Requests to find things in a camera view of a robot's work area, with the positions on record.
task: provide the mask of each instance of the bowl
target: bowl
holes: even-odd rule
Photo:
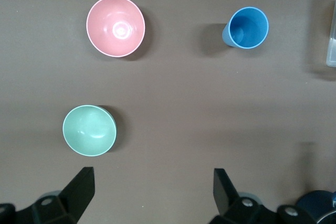
[[[113,146],[117,126],[107,110],[94,105],[81,105],[65,117],[63,136],[75,152],[84,156],[99,156]]]
[[[140,9],[130,0],[99,0],[86,21],[91,43],[101,53],[124,57],[133,53],[145,35]]]

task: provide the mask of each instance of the pink bowl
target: pink bowl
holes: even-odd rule
[[[140,9],[130,0],[99,0],[86,21],[89,39],[97,50],[112,57],[133,53],[145,35]]]

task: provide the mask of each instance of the gray table surface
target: gray table surface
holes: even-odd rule
[[[79,223],[208,223],[213,169],[266,207],[336,189],[336,71],[326,67],[335,0],[132,0],[143,44],[122,59],[86,34],[97,0],[0,0],[0,202],[17,209],[93,166],[96,194]],[[257,6],[270,32],[253,50],[221,32]],[[115,146],[72,151],[66,114],[104,105]]]

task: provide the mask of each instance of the blue cup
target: blue cup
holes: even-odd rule
[[[244,7],[231,17],[222,38],[231,47],[252,49],[264,42],[268,28],[268,19],[262,10]]]

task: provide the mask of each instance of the mint green bowl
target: mint green bowl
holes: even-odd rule
[[[99,156],[113,146],[117,126],[107,110],[99,106],[82,105],[65,117],[63,136],[75,152],[84,156]]]

